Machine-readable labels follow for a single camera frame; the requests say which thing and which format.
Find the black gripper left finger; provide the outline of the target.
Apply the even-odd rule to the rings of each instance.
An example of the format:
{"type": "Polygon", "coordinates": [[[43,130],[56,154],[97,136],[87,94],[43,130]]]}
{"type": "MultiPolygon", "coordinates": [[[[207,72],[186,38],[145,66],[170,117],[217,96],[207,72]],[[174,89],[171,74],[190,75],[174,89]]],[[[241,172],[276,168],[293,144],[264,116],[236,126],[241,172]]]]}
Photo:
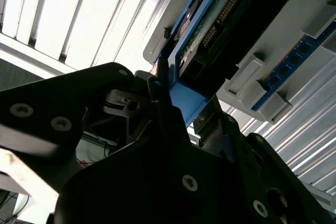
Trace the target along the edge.
{"type": "Polygon", "coordinates": [[[180,156],[190,141],[167,86],[118,63],[1,92],[1,147],[30,156],[72,156],[84,133],[117,142],[114,154],[146,147],[180,156]]]}

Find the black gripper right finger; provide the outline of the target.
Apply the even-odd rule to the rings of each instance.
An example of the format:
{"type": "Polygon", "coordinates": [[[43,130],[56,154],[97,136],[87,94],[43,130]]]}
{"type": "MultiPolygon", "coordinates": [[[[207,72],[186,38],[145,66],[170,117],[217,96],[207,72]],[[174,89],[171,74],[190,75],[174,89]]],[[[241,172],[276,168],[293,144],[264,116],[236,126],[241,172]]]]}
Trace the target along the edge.
{"type": "Polygon", "coordinates": [[[328,223],[329,213],[259,134],[241,133],[213,96],[195,120],[199,146],[226,165],[225,220],[229,223],[328,223]]]}

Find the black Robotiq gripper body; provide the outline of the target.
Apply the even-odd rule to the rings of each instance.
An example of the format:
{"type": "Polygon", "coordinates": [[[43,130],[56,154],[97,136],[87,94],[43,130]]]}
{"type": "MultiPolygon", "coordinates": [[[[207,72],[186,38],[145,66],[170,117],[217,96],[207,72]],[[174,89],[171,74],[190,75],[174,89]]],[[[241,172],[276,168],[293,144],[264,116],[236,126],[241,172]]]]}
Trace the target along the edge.
{"type": "Polygon", "coordinates": [[[172,157],[145,140],[77,173],[55,223],[262,223],[231,162],[188,146],[172,157]]]}

